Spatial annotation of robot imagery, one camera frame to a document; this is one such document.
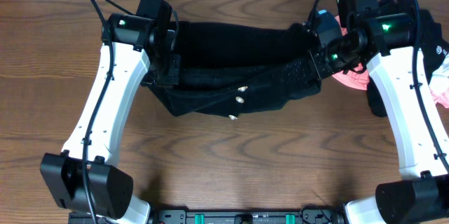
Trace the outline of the black velvet skirt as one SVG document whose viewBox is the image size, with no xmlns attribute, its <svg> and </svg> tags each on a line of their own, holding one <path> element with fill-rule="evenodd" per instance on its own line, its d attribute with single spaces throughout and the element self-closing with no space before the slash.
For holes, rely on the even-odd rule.
<svg viewBox="0 0 449 224">
<path fill-rule="evenodd" d="M 148 86 L 175 117 L 280 110 L 290 100 L 321 90 L 309 64 L 308 51 L 316 40 L 301 24 L 261 29 L 182 21 L 178 26 L 174 52 L 180 55 L 179 82 Z"/>
</svg>

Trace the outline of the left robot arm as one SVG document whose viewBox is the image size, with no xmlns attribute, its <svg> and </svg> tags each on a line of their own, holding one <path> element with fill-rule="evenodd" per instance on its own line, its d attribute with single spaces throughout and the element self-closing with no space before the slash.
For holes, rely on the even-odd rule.
<svg viewBox="0 0 449 224">
<path fill-rule="evenodd" d="M 180 56 L 173 53 L 176 14 L 165 0 L 140 0 L 135 14 L 112 14 L 102 26 L 100 63 L 81 117 L 60 154 L 46 153 L 41 175 L 74 223 L 147 223 L 151 206 L 133 194 L 119 170 L 121 139 L 140 85 L 173 87 Z"/>
</svg>

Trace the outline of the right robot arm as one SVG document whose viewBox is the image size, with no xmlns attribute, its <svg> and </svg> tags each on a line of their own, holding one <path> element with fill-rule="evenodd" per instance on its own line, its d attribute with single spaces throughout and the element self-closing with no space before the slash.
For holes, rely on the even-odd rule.
<svg viewBox="0 0 449 224">
<path fill-rule="evenodd" d="M 383 13 L 378 0 L 336 0 L 338 18 L 312 11 L 319 39 L 309 51 L 313 78 L 362 65 L 394 133 L 401 179 L 344 205 L 344 223 L 422 223 L 448 217 L 448 135 L 424 70 L 417 13 Z"/>
</svg>

